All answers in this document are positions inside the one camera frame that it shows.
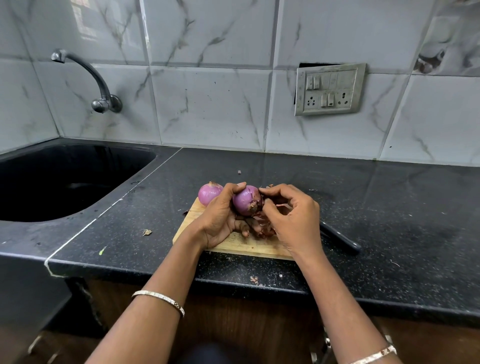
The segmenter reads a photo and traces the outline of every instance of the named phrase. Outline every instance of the backsplash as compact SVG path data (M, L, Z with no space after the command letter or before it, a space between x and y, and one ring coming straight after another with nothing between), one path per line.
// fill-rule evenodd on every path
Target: backsplash
M480 166L480 0L0 0L0 11L0 151L58 130ZM94 79L51 62L55 48L93 63L123 111L95 113ZM300 62L366 62L360 111L293 116Z

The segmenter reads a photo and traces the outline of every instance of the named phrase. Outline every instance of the black sink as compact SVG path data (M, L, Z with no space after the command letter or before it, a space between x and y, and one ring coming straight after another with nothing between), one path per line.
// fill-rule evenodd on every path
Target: black sink
M144 149L48 146L0 161L0 220L48 221L79 212L155 158Z

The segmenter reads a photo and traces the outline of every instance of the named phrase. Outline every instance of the power socket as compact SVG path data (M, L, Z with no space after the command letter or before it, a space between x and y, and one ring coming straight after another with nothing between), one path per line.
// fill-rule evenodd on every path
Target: power socket
M295 116L357 112L366 63L297 69Z

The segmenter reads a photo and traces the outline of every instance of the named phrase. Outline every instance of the onion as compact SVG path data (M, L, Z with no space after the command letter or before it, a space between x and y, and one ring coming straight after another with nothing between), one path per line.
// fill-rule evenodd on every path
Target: onion
M239 194L233 195L233 205L243 216L252 216L262 210L262 196L258 188L247 185Z
M198 200L203 206L207 206L210 201L217 197L222 192L223 187L218 183L210 181L200 187L198 191Z

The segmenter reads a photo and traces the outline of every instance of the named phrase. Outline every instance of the peeled onion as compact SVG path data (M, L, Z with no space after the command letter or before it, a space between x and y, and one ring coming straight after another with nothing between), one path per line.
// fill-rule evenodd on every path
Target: peeled onion
M223 187L218 183L210 181L200 187L198 191L198 200L203 206L207 206L210 201L217 197L222 192Z
M262 210L262 196L258 188L247 185L245 189L233 195L233 205L243 216L252 216Z

